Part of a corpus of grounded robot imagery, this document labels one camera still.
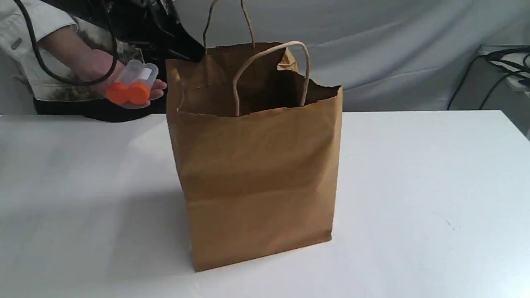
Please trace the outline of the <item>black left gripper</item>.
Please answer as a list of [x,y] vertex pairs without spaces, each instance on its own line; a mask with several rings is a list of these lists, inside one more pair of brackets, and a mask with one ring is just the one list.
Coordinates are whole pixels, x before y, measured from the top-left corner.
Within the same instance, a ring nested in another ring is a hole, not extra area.
[[48,0],[46,4],[112,32],[152,59],[200,62],[206,52],[185,30],[171,0]]

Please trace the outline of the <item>person's right forearm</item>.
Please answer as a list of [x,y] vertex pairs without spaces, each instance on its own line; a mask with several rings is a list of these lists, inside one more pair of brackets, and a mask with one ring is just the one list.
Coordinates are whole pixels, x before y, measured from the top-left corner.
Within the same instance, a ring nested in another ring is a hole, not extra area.
[[72,70],[83,69],[94,53],[73,25],[51,32],[38,41],[38,46]]

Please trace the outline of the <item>person's right hand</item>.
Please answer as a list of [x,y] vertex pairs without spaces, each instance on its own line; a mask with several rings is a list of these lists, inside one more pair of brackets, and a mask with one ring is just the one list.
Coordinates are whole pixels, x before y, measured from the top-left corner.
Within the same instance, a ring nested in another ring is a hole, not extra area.
[[[89,49],[81,53],[81,57],[74,60],[74,63],[72,66],[70,66],[70,68],[81,80],[89,81],[98,79],[106,74],[111,68],[112,61],[113,58],[109,53],[102,50]],[[105,81],[91,86],[91,89],[104,96],[108,87],[110,87],[110,85],[117,80],[124,68],[125,65],[122,62],[117,61],[112,75]],[[146,104],[133,104],[126,102],[121,104],[121,107],[124,107],[125,109],[142,109],[148,107],[151,104],[151,101],[164,95],[164,90],[166,88],[167,84],[164,81],[156,79],[153,83],[151,94]]]

